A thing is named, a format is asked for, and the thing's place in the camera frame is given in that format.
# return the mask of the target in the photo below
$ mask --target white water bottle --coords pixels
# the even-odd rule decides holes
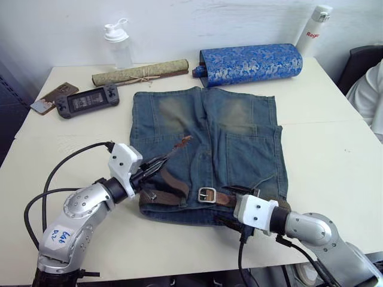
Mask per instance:
[[[318,5],[315,7],[311,18],[308,20],[302,34],[295,47],[302,57],[314,55],[314,44],[318,42],[320,30],[324,23],[330,18],[333,8],[327,5]]]
[[[117,69],[133,66],[129,50],[129,35],[123,29],[126,23],[126,19],[120,19],[117,24],[105,25],[105,40],[108,42]]]

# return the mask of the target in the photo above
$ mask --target person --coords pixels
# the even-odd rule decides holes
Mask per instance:
[[[346,98],[383,144],[383,59],[348,91]]]

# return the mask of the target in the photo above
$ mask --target black chair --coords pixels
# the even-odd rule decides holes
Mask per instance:
[[[382,59],[383,45],[363,46],[351,49],[349,51],[347,64],[337,83],[338,88],[346,95],[352,85]]]

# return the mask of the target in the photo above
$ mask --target denim shorts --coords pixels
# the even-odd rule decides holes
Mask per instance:
[[[187,135],[193,139],[166,164],[189,186],[179,206],[145,204],[141,212],[158,221],[216,225],[216,215],[231,217],[233,208],[200,203],[198,189],[227,185],[259,188],[260,197],[286,199],[287,174],[276,122],[274,97],[194,87],[164,93],[138,92],[133,99],[130,144],[144,161],[169,152]],[[145,186],[166,191],[156,175]]]

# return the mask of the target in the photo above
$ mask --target silver belt buckle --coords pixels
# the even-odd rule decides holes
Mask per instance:
[[[213,187],[201,187],[198,190],[198,202],[215,203],[217,201],[217,191]]]

